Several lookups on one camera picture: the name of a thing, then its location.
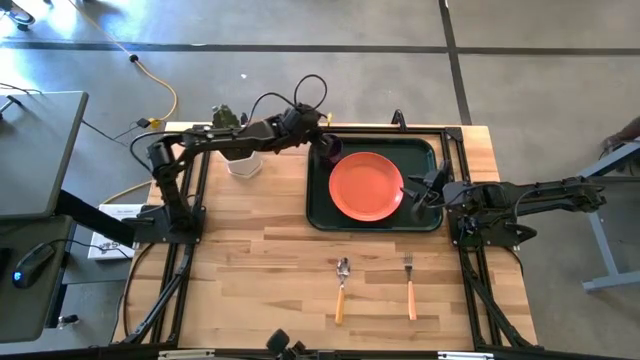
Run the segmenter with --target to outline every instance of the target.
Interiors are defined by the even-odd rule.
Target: wooden handle
[[[338,292],[338,305],[336,306],[336,325],[342,325],[342,313],[344,312],[344,286],[340,286]]]
[[[413,292],[413,281],[409,280],[409,320],[417,320],[418,314],[416,313],[416,296]]]

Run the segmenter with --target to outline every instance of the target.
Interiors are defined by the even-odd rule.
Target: white pot
[[[246,159],[227,160],[227,169],[229,170],[229,173],[245,179],[249,179],[260,172],[261,168],[262,159],[260,158],[260,154],[255,151]]]

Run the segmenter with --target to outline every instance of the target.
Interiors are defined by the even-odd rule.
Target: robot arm
[[[314,143],[319,150],[328,149],[331,139],[324,137],[318,126],[323,115],[314,108],[299,104],[283,114],[271,116],[240,129],[214,129],[199,125],[178,134],[164,136],[147,148],[153,178],[164,200],[169,231],[189,231],[195,219],[177,184],[180,172],[187,169],[198,154],[216,150],[249,149],[276,154],[281,150]],[[176,157],[173,145],[184,150]]]
[[[556,209],[593,212],[606,203],[600,195],[603,186],[584,177],[559,181],[515,185],[510,182],[450,182],[445,179],[450,166],[425,176],[409,179],[424,185],[424,194],[409,194],[414,199],[412,215],[424,216],[426,209],[446,208],[455,225],[452,241],[458,246],[518,246],[537,232],[518,224],[518,216]]]

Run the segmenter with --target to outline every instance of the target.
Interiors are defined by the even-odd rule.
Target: wooden table
[[[168,123],[167,130],[193,125]],[[462,130],[472,181],[499,180],[488,128]],[[439,139],[422,137],[434,147],[439,162]],[[211,156],[204,198],[207,220],[193,261],[180,347],[263,349],[273,331],[282,328],[292,342],[301,340],[308,348],[472,349],[460,263],[447,222],[420,234],[319,231],[305,216],[307,152],[303,145],[280,155],[263,154],[261,172],[249,180],[229,175],[222,157]],[[157,188],[151,189],[149,203],[161,204]],[[416,321],[407,315],[405,251],[414,253]],[[155,246],[134,276],[128,304],[131,328],[158,296],[166,252],[167,246]],[[352,274],[344,323],[338,327],[335,264],[343,256],[351,260]],[[502,248],[487,248],[487,259],[497,303],[535,343],[518,263]],[[165,329],[170,327],[173,301]],[[483,306],[479,313],[489,339]],[[119,324],[115,339],[122,338]]]

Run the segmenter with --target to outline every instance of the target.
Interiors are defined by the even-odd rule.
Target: gray floor
[[[22,1],[37,18],[19,32],[6,18],[0,36],[10,41],[102,42],[66,0],[49,7]],[[192,0],[92,1],[87,12],[123,41],[196,44],[444,46],[436,0]],[[459,46],[638,47],[640,3],[632,0],[449,0]],[[304,74],[329,83],[323,106],[335,121],[386,123],[401,108],[410,123],[459,124],[448,56],[443,54],[139,53],[154,73],[177,90],[174,120],[204,121],[212,105],[248,111],[254,98],[292,92]],[[489,126],[503,180],[529,182],[571,176],[600,153],[599,141],[640,113],[640,58],[607,56],[460,57],[474,124]],[[85,119],[110,134],[140,117],[163,115],[165,89],[116,51],[0,48],[0,81],[46,91],[90,94]],[[303,94],[317,96],[314,86]],[[283,109],[265,102],[258,115]],[[146,180],[118,145],[81,129],[65,189],[92,204]],[[603,211],[622,268],[640,268],[638,201],[633,189],[612,189]],[[144,191],[130,201],[141,201]],[[629,221],[621,222],[622,215]],[[523,219],[539,230],[522,247],[525,281],[540,344],[550,349],[640,357],[640,286],[587,295],[581,281],[604,275],[595,239],[582,214]],[[88,239],[88,232],[80,237]],[[75,281],[91,278],[76,268]],[[121,277],[118,266],[98,269]],[[34,343],[0,346],[0,352],[105,344],[111,334],[120,283],[70,287],[65,311],[82,329],[46,331]]]

